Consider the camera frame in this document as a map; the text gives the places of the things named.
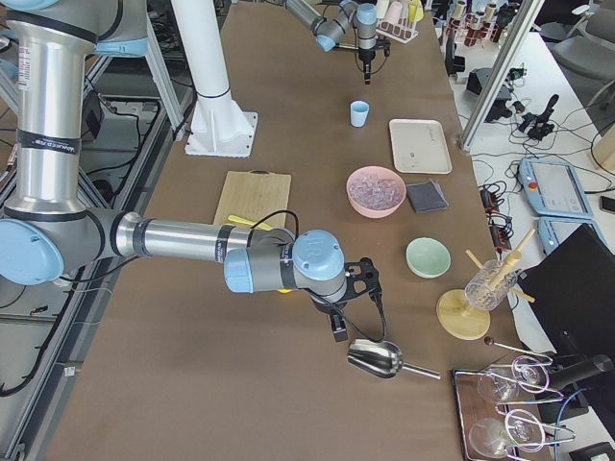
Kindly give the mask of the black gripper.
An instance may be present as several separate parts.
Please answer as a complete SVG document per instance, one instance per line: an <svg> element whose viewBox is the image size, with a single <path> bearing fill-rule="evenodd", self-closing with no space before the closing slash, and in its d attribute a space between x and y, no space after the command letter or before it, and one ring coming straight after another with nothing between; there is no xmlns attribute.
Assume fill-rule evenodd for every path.
<svg viewBox="0 0 615 461"><path fill-rule="evenodd" d="M369 257L363 257L360 261L346 262L344 264L344 283L341 288L341 295L335 301L332 295L320 295L312 290L309 295L313 299L316 307L330 316L332 336L335 342L348 339L348 332L345 322L344 308L347 303L358 299L364 295L368 296L382 315L382 290L380 284L380 273Z"/></svg>
<svg viewBox="0 0 615 461"><path fill-rule="evenodd" d="M364 39L357 37L357 51L355 53L356 61L362 62L363 81L371 84L371 61L376 57L378 51L383 51L384 57L387 59L390 56L391 41L382 36L375 38Z"/></svg>

